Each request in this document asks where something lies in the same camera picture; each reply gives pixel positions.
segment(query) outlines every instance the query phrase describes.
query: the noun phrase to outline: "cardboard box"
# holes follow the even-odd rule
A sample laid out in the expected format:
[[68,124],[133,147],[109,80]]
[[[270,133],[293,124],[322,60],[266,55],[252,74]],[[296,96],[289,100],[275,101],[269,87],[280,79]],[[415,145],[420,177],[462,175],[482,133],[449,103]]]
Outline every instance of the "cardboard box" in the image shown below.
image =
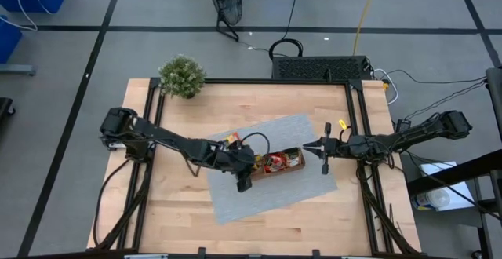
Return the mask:
[[264,179],[266,177],[273,177],[273,176],[278,176],[282,175],[284,173],[289,173],[293,172],[296,170],[303,169],[305,167],[305,158],[303,155],[303,152],[301,151],[301,148],[288,148],[280,152],[272,152],[269,155],[276,155],[280,153],[285,153],[286,155],[288,154],[298,154],[298,164],[295,166],[287,166],[286,168],[277,170],[275,172],[267,172],[265,170],[265,167],[267,164],[265,162],[267,161],[267,156],[261,156],[261,159],[256,162],[257,170],[251,173],[251,180],[252,181],[257,181]]

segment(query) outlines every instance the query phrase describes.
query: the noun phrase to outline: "brown box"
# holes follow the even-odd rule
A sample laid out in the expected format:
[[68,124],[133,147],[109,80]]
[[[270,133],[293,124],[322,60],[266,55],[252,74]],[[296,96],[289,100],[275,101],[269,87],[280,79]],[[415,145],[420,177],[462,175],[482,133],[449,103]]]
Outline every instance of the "brown box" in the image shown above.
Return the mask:
[[279,170],[276,172],[270,172],[270,173],[265,172],[264,167],[260,166],[260,168],[258,168],[258,170],[251,173],[251,180],[257,181],[257,180],[264,179],[266,177],[278,176],[278,175],[282,175],[284,173],[289,173],[289,172],[303,169],[305,167],[305,158],[304,158],[303,152],[301,151],[301,148],[288,148],[288,149],[285,149],[281,152],[287,154],[287,153],[291,153],[293,151],[295,153],[298,153],[298,158],[299,158],[298,165],[292,166],[292,167],[287,167],[285,169],[282,169],[282,170]]

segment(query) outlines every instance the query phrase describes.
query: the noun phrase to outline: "black floor line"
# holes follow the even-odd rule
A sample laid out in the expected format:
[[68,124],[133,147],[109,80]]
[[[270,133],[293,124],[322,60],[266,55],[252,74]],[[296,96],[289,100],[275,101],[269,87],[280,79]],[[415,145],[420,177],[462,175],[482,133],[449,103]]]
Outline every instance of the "black floor line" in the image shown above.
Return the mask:
[[[237,32],[285,32],[287,27],[234,27]],[[40,31],[99,31],[101,26],[38,26]],[[153,27],[153,26],[109,26],[107,31],[121,32],[216,32],[215,27]],[[356,27],[290,27],[289,32],[354,34]],[[363,34],[378,35],[477,35],[477,28],[404,28],[364,27]],[[489,35],[502,35],[502,29],[486,30]]]
[[53,161],[50,164],[49,172],[47,173],[47,177],[45,178],[45,182],[42,187],[42,192],[38,197],[38,201],[37,204],[35,205],[34,212],[31,215],[30,223],[28,224],[27,230],[24,234],[23,242],[21,243],[21,246],[19,248],[19,252],[17,254],[18,257],[26,257],[29,255],[31,246],[33,245],[35,236],[37,235],[38,226],[42,221],[42,216],[44,214],[45,207],[47,206],[50,193],[53,189],[54,182],[56,181],[56,176],[60,169],[64,152],[66,151],[68,141],[70,140],[71,132],[77,120],[78,112],[82,105],[87,85],[89,84],[89,80],[91,79],[91,75],[93,73],[97,57],[100,53],[101,46],[103,45],[104,36],[106,35],[107,27],[110,24],[111,16],[115,10],[117,1],[118,0],[110,0],[110,3],[108,4],[108,9],[104,16],[103,23],[101,24],[100,32],[97,35],[93,51],[90,54],[89,61],[87,62],[87,66],[85,67],[85,71],[82,76],[82,80],[80,81],[80,86],[78,87],[75,100],[71,105],[71,110],[68,116],[68,120],[64,125],[63,134],[61,135],[60,142],[57,145],[56,152],[54,153]]
[[464,0],[464,1],[465,5],[467,5],[469,13],[471,14],[472,20],[476,25],[476,28],[478,28],[478,30],[480,31],[483,44],[485,45],[486,52],[488,52],[489,58],[491,59],[493,66],[500,67],[500,58],[495,48],[493,48],[493,43],[486,32],[485,26],[481,21],[481,17],[479,17],[478,11],[476,11],[476,8],[474,7],[474,3],[472,2],[472,0]]

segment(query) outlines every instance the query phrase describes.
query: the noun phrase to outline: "white container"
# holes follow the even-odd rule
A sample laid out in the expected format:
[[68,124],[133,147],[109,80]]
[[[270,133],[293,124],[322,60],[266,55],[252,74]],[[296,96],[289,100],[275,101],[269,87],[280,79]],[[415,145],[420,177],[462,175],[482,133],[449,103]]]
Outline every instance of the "white container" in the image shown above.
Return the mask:
[[435,189],[413,196],[411,203],[417,210],[432,210],[449,205],[449,194],[444,188]]

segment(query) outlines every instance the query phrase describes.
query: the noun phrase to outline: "wooden table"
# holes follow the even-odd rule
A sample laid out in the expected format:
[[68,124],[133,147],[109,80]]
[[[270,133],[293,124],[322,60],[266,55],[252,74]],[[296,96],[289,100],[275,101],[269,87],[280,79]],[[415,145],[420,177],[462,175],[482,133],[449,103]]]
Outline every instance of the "wooden table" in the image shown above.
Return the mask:
[[[148,79],[129,80],[122,106],[142,113],[148,82]],[[392,133],[382,82],[368,81],[363,85],[373,134]],[[355,92],[353,98],[359,116]],[[340,119],[349,123],[344,87],[207,84],[190,100],[167,97],[161,126],[185,137],[207,137],[299,113],[308,114],[319,136],[323,135],[325,122],[331,122],[333,132],[337,133]],[[155,102],[151,120],[154,116]],[[362,132],[360,119],[358,124]],[[111,153],[107,175],[124,161],[124,154],[124,150]],[[395,162],[401,167],[398,155],[395,155]],[[105,190],[98,224],[100,240],[123,211],[131,167],[117,173]],[[206,171],[201,170],[199,178],[193,178],[179,153],[159,146],[140,252],[195,254],[200,246],[204,246],[208,254],[308,255],[313,249],[319,249],[322,255],[370,255],[355,161],[332,159],[330,169],[338,186],[336,191],[218,225]],[[379,170],[387,211],[392,203],[394,220],[402,234],[415,249],[420,250],[402,172],[385,165]],[[129,223],[131,228],[126,246],[131,244],[134,222]],[[375,228],[380,230],[379,222],[375,223]],[[381,232],[377,232],[377,237],[379,250],[384,250]],[[89,240],[89,246],[93,246],[92,240]]]

